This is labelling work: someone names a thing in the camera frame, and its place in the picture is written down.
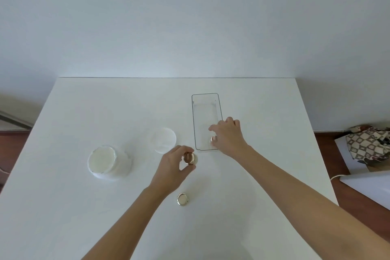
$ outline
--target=white jar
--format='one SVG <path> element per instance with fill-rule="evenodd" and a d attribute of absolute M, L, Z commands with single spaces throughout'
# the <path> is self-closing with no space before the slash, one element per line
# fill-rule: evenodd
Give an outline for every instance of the white jar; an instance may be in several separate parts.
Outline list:
<path fill-rule="evenodd" d="M 118 180 L 126 177 L 131 164 L 126 152 L 109 145 L 96 148 L 88 157 L 88 170 L 99 179 Z"/>

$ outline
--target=white cable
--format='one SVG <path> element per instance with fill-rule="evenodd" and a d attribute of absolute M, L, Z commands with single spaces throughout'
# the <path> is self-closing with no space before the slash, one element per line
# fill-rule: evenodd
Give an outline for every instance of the white cable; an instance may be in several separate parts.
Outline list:
<path fill-rule="evenodd" d="M 0 172 L 4 173 L 4 174 L 10 174 L 10 172 L 7 172 L 7 171 L 4 171 L 2 168 L 0 168 Z"/>
<path fill-rule="evenodd" d="M 346 176 L 346 175 L 336 175 L 336 176 L 333 176 L 332 178 L 330 178 L 330 180 L 332 181 L 334 178 L 341 177 L 341 176 Z"/>

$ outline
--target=human hand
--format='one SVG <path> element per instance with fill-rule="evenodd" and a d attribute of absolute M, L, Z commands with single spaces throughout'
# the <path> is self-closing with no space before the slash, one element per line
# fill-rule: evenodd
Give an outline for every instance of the human hand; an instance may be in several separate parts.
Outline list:
<path fill-rule="evenodd" d="M 237 159 L 238 155 L 249 147 L 241 133 L 239 120 L 228 117 L 226 121 L 220 120 L 217 125 L 211 125 L 209 130 L 217 135 L 213 137 L 211 144 L 233 159 Z"/>
<path fill-rule="evenodd" d="M 194 152 L 194 149 L 188 146 L 177 145 L 164 154 L 149 187 L 155 189 L 163 196 L 168 196 L 174 192 L 189 173 L 196 168 L 194 164 L 190 164 L 182 170 L 179 169 L 182 156 L 186 152 Z"/>

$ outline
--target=human arm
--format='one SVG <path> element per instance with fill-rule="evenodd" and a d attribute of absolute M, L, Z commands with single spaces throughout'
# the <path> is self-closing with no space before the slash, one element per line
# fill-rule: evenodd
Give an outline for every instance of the human arm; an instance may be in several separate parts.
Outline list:
<path fill-rule="evenodd" d="M 266 191 L 322 259 L 388 259 L 390 244 L 323 195 L 246 144 L 238 120 L 212 125 L 212 144 L 235 159 Z"/>
<path fill-rule="evenodd" d="M 188 165 L 183 170 L 179 169 L 184 153 L 193 151 L 191 147 L 178 145 L 164 154 L 150 185 L 141 192 L 131 207 L 92 247 L 83 260 L 130 259 L 154 212 L 196 168 L 195 165 Z"/>

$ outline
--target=person's right arm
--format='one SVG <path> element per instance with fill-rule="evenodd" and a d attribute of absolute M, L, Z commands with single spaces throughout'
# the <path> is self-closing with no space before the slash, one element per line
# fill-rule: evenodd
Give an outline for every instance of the person's right arm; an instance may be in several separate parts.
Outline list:
<path fill-rule="evenodd" d="M 322 259 L 390 259 L 390 244 L 363 223 L 257 153 L 228 117 L 209 130 L 212 142 L 235 159 L 280 208 L 300 236 Z"/>

